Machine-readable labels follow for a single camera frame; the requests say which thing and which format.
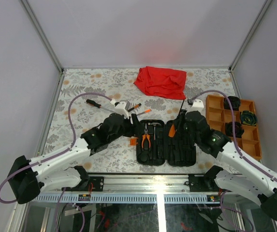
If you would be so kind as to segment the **orange handled pliers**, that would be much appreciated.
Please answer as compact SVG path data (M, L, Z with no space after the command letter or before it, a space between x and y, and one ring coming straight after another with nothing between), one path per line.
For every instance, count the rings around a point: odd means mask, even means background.
M141 147L143 150L148 150L151 148L150 135L148 134L147 124L145 124L144 134L142 136Z

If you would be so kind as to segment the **chrome claw hammer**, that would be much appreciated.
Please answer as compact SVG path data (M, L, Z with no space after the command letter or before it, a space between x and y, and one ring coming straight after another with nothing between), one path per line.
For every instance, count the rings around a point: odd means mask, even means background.
M149 128L153 128L153 131L150 132L149 134L152 134L153 141L155 141L156 140L157 129L159 129L161 127L161 123L158 123L158 122L149 122L148 123L148 127Z

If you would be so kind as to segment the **black plastic tool case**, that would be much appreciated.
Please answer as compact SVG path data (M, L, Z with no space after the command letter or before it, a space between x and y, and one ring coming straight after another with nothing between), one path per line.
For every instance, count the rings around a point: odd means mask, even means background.
M168 136L173 121L164 123L162 120L141 120L142 134L138 137L136 145L136 159L139 164L150 166L161 166L167 162L173 167L190 167L196 163L196 147L188 136L176 133L173 138ZM153 128L148 128L150 135L151 148L143 150L141 147L142 136L144 134L145 124L149 122L161 123L157 129L156 140L153 141Z

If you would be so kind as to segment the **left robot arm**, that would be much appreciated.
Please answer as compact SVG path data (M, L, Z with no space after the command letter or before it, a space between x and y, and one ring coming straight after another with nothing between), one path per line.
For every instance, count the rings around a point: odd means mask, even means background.
M90 178L80 163L105 150L119 137L134 137L142 130L143 125L136 114L125 119L124 116L114 113L103 123L81 134L65 149L32 159L18 157L8 174L8 182L17 202L28 203L41 192L54 189L87 190Z

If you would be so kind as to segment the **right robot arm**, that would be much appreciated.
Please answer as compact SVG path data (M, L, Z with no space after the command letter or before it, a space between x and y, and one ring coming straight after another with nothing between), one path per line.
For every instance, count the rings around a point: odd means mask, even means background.
M214 166L204 178L204 186L208 190L219 187L237 193L256 203L266 215L277 221L276 172L248 155L224 133L210 128L198 111L184 111L174 124L177 133L188 136L203 152L242 174L242 177L235 177Z

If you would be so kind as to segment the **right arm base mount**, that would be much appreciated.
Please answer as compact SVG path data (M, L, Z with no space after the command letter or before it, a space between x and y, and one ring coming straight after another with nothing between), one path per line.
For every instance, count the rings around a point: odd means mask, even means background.
M215 178L215 174L188 174L184 185L189 187L190 192L219 192Z

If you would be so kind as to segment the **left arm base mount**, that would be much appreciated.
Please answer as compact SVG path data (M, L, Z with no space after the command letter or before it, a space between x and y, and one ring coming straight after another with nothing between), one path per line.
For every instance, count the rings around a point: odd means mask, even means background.
M62 188L65 191L87 191L87 192L102 192L104 187L103 176L91 176L88 181L79 184L77 187Z

